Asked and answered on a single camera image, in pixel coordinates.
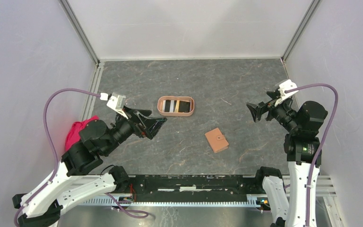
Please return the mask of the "pink oval tray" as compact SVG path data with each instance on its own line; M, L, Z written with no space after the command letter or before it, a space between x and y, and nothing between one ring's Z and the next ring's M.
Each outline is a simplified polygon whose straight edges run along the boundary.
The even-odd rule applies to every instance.
M195 101L192 97L190 96L162 96L158 99L157 102L157 109L159 108L160 102L162 100L166 100L166 106L165 106L165 112L161 113L159 110L159 113L163 116L176 116L176 117L189 117L194 113L195 110ZM169 108L170 108L170 101L171 100L176 100L177 104L175 106L175 111L174 113L170 113L169 112ZM178 107L179 107L179 101L187 101L187 102L191 102L191 111L189 113L180 113L178 112Z

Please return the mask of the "tan leather card holder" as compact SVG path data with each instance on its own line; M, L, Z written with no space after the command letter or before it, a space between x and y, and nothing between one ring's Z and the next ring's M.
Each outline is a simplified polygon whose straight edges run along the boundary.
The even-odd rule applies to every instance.
M219 153L229 147L228 141L219 128L205 133L205 137L214 153Z

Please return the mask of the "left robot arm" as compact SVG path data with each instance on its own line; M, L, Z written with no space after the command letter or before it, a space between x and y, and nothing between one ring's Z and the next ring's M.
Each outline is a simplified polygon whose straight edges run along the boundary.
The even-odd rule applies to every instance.
M153 139L165 117L152 117L150 110L123 107L124 116L117 114L109 127L103 120L93 117L78 132L79 139L62 155L52 175L26 194L16 194L12 201L17 209L17 227L49 227L67 210L101 193L125 192L130 178L122 166L111 166L98 179L69 189L75 181L99 167L131 135Z

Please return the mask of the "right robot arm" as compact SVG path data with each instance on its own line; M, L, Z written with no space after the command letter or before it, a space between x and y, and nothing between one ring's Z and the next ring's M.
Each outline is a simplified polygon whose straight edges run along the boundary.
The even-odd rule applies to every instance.
M273 227L315 227L316 183L321 164L320 140L317 137L328 112L315 102L305 102L298 111L294 110L292 98L282 99L280 92L268 91L270 101L258 104L247 103L254 122L267 114L266 120L275 119L283 126L284 151L290 173L290 192L280 170L262 166L255 175L254 187L266 193L272 213Z

